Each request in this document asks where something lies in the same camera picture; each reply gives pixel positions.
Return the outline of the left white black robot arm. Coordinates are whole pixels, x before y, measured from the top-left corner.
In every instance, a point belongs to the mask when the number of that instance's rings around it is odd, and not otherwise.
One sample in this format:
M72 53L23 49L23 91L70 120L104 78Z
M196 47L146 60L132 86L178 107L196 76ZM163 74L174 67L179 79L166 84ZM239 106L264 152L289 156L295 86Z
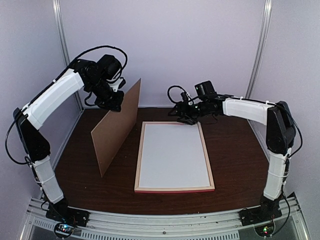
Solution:
M120 112L124 99L121 88L126 83L121 76L124 67L115 56L109 54L103 55L98 61L75 59L40 94L14 111L14 123L27 154L27 163L34 171L47 200L55 204L51 211L61 222L69 221L72 211L61 203L64 194L55 176L51 164L51 146L42 128L51 115L79 90L95 96L92 103L94 107Z

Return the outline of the brown backing board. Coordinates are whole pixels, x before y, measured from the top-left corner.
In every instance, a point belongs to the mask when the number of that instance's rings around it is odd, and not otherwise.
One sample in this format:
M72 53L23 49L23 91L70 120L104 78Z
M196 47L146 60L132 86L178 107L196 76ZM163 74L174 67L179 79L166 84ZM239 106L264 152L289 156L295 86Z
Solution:
M139 79L125 93L120 112L109 111L91 131L101 177L137 122L141 82Z

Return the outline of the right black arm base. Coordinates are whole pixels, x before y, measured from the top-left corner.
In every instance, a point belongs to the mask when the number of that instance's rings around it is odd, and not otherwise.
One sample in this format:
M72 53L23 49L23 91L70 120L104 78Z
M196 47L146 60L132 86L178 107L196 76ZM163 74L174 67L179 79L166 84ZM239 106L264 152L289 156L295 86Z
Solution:
M238 214L242 226L255 225L281 217L283 214L280 210L279 202L282 196L283 194L280 193L278 198L271 200L262 194L260 197L259 206L253 208L244 208L239 211Z

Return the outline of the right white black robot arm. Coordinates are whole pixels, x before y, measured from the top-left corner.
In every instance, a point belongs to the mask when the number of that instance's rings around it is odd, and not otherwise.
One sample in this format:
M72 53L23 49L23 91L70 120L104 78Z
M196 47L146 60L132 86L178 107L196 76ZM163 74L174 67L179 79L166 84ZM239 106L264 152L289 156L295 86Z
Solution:
M256 210L259 220L268 220L275 212L275 203L282 197L289 173L292 151L296 135L300 130L286 101L270 102L219 94L211 81L194 86L196 96L180 85L172 85L167 97L173 103L168 116L179 123L195 125L205 116L227 116L245 119L265 126L265 153L268 158L266 185L261 196L261 204Z

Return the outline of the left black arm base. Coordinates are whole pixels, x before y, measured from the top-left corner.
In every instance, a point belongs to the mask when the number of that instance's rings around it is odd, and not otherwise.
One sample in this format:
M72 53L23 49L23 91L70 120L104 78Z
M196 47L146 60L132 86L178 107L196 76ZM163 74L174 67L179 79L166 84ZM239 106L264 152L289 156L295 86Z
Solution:
M86 210L75 209L69 207L69 202L66 197L63 197L57 203L49 200L44 194L44 202L48 203L45 217L57 222L66 223L73 227L86 227L90 213Z

